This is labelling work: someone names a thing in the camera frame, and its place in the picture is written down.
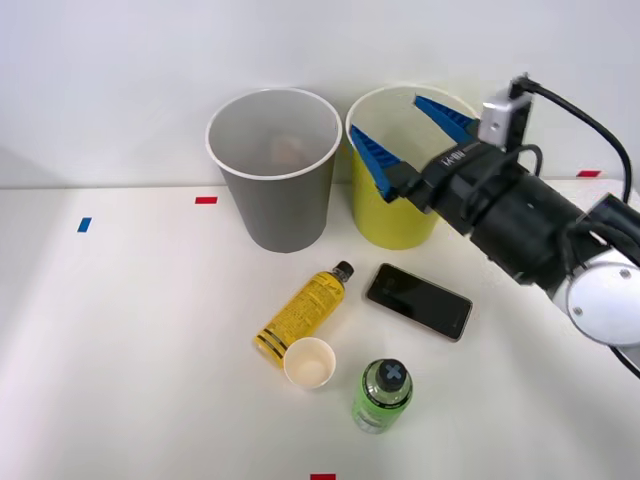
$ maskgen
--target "cup rim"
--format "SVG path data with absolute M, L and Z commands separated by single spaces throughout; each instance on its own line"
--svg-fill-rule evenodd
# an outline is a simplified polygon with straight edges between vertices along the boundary
M 327 352 L 331 353 L 331 359 L 332 359 L 332 363 L 333 363 L 333 368 L 331 369 L 331 372 L 329 372 L 329 375 L 327 376 L 327 378 L 325 380 L 323 380 L 321 383 L 308 387 L 308 386 L 300 385 L 299 383 L 294 382 L 291 379 L 291 377 L 289 376 L 289 372 L 287 372 L 287 368 L 286 368 L 287 353 L 289 353 L 289 349 L 291 347 L 293 347 L 298 342 L 301 342 L 301 343 L 312 342 L 312 343 L 315 343 L 315 344 L 320 344 L 325 348 L 325 350 Z M 336 352 L 333 350 L 331 345 L 329 345 L 327 342 L 325 342 L 324 340 L 322 340 L 321 338 L 318 338 L 318 337 L 303 337 L 303 338 L 299 338 L 298 340 L 296 340 L 295 342 L 293 342 L 289 346 L 289 348 L 287 349 L 287 351 L 284 354 L 284 358 L 282 359 L 282 369 L 284 370 L 284 374 L 287 377 L 287 380 L 289 380 L 289 382 L 291 382 L 292 385 L 295 385 L 296 387 L 304 388 L 304 389 L 307 389 L 307 390 L 313 390 L 314 388 L 320 388 L 323 385 L 326 385 L 326 383 L 329 380 L 331 380 L 331 377 L 333 377 L 333 374 L 336 371 L 336 364 L 337 364 Z
M 365 93 L 358 100 L 356 100 L 356 102 L 353 105 L 351 105 L 351 108 L 349 108 L 349 111 L 347 112 L 347 117 L 345 118 L 345 121 L 344 121 L 344 125 L 345 125 L 345 133 L 347 134 L 347 139 L 349 140 L 349 144 L 351 145 L 352 148 L 354 148 L 354 149 L 356 148 L 355 145 L 353 144 L 353 139 L 351 138 L 351 120 L 353 119 L 353 115 L 354 115 L 356 109 L 367 98 L 372 97 L 374 95 L 377 95 L 378 93 L 384 92 L 386 90 L 394 90 L 396 88 L 397 89 L 401 89 L 401 88 L 416 88 L 416 89 L 431 90 L 432 92 L 441 93 L 443 95 L 451 97 L 453 100 L 456 100 L 457 102 L 460 102 L 470 112 L 473 112 L 473 114 L 476 117 L 478 117 L 478 112 L 476 112 L 476 110 L 471 105 L 469 105 L 467 102 L 465 102 L 462 98 L 458 97 L 457 95 L 454 95 L 454 94 L 448 92 L 444 88 L 432 87 L 431 85 L 420 85 L 418 83 L 397 83 L 397 84 L 394 84 L 394 85 L 386 85 L 384 87 L 376 88 L 375 90 L 372 90 L 369 93 Z
M 336 124 L 338 125 L 336 141 L 333 143 L 333 146 L 331 147 L 329 152 L 327 152 L 327 154 L 324 157 L 322 157 L 317 162 L 309 165 L 308 167 L 305 167 L 302 170 L 296 170 L 295 172 L 285 173 L 285 174 L 282 174 L 282 175 L 253 175 L 253 174 L 250 174 L 250 173 L 244 173 L 244 172 L 241 172 L 241 171 L 236 170 L 234 168 L 231 168 L 230 166 L 228 166 L 227 164 L 222 162 L 222 160 L 220 160 L 215 155 L 215 153 L 213 153 L 213 149 L 211 148 L 211 143 L 209 142 L 209 134 L 211 132 L 211 127 L 213 126 L 213 122 L 220 115 L 220 113 L 222 113 L 222 111 L 225 108 L 227 108 L 229 105 L 231 105 L 232 103 L 237 102 L 238 100 L 240 100 L 242 98 L 249 97 L 251 95 L 256 95 L 256 94 L 263 93 L 263 92 L 274 92 L 274 91 L 276 91 L 276 92 L 280 91 L 280 92 L 302 93 L 302 94 L 307 95 L 309 97 L 312 97 L 312 98 L 314 98 L 316 100 L 319 100 L 335 116 Z M 315 93 L 309 92 L 307 90 L 302 90 L 301 88 L 294 88 L 294 87 L 260 88 L 260 89 L 251 90 L 249 92 L 245 92 L 245 93 L 243 93 L 241 95 L 238 95 L 238 96 L 232 98 L 231 100 L 229 100 L 228 102 L 226 102 L 225 104 L 223 104 L 213 114 L 213 116 L 211 117 L 211 120 L 209 120 L 209 123 L 207 124 L 207 128 L 206 128 L 206 130 L 204 132 L 204 140 L 205 140 L 205 146 L 207 148 L 207 152 L 209 152 L 209 155 L 211 156 L 211 158 L 213 158 L 213 160 L 216 162 L 218 167 L 226 170 L 229 173 L 232 173 L 232 174 L 234 174 L 234 175 L 236 175 L 238 177 L 246 178 L 246 179 L 249 179 L 249 180 L 264 180 L 264 181 L 286 180 L 288 178 L 299 177 L 300 175 L 304 175 L 305 173 L 311 172 L 312 170 L 315 170 L 316 168 L 318 168 L 321 165 L 323 165 L 327 160 L 329 160 L 336 153 L 336 150 L 338 149 L 338 146 L 340 145 L 340 141 L 342 140 L 342 128 L 343 128 L 342 127 L 342 119 L 340 118 L 340 115 L 338 115 L 337 110 L 334 108 L 333 105 L 331 105 L 327 100 L 322 98 L 320 95 L 316 95 Z

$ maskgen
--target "yellow paper cup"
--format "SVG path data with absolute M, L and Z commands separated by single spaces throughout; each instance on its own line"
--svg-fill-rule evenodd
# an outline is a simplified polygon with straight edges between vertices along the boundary
M 383 200 L 353 145 L 351 125 L 420 171 L 429 160 L 453 147 L 455 142 L 413 105 L 416 95 L 477 117 L 477 113 L 458 97 L 438 88 L 419 85 L 374 90 L 354 103 L 347 114 L 347 135 L 352 149 L 354 220 L 367 240 L 391 250 L 420 245 L 431 235 L 438 215 L 425 215 L 404 198 L 391 203 Z

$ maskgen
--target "white wall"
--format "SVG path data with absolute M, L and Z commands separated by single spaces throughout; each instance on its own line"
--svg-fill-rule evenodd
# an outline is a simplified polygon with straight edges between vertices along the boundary
M 525 70 L 640 158 L 634 3 L 2 0 L 0 186 L 221 183 L 204 128 L 247 89 L 308 88 L 344 115 L 368 90 L 413 81 L 479 107 Z M 621 173 L 599 137 L 542 99 L 529 140 L 546 175 Z

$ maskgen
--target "small white paper cup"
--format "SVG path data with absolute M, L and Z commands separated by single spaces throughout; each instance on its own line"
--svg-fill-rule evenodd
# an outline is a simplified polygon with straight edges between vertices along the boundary
M 336 370 L 336 354 L 324 340 L 296 340 L 284 354 L 284 373 L 291 383 L 314 389 L 329 381 Z

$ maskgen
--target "black phone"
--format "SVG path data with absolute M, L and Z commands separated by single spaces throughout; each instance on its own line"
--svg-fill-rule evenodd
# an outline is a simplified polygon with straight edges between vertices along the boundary
M 388 263 L 380 266 L 367 298 L 456 341 L 473 306 L 470 300 Z

